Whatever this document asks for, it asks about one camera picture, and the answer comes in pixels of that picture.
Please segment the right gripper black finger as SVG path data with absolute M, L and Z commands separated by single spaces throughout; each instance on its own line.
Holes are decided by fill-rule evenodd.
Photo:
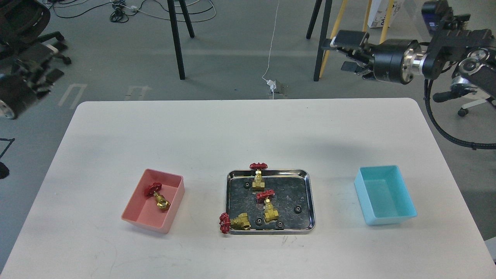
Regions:
M 321 49 L 361 49 L 369 37 L 368 32 L 339 30 L 334 37 L 324 39 L 324 42 L 321 43 Z

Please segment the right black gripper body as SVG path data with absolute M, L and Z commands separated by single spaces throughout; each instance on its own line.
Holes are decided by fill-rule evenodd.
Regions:
M 390 83 L 408 84 L 414 75 L 414 58 L 422 55 L 423 50 L 417 40 L 389 39 L 381 44 L 365 43 L 361 49 L 342 49 L 349 59 L 345 62 L 356 62 L 365 70 L 361 74 L 363 79 Z

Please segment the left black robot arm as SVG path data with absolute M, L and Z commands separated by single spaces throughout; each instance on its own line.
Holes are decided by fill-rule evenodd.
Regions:
M 26 42 L 19 35 L 10 34 L 7 37 L 9 46 L 18 51 L 11 73 L 1 74 L 1 116 L 17 119 L 30 106 L 46 97 L 64 72 L 60 69 L 50 69 L 54 58 L 61 59 L 65 65 L 72 60 L 63 55 L 67 49 L 63 43 L 64 36 L 53 32 Z

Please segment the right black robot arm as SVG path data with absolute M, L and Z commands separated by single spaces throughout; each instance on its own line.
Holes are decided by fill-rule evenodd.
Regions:
M 362 31 L 340 30 L 321 44 L 324 50 L 344 53 L 349 61 L 341 69 L 364 79 L 408 84 L 416 75 L 437 79 L 446 63 L 455 64 L 450 90 L 434 94 L 435 102 L 475 92 L 495 97 L 495 37 L 489 29 L 467 30 L 469 14 L 454 15 L 446 0 L 432 0 L 421 10 L 430 42 L 388 39 L 368 42 Z

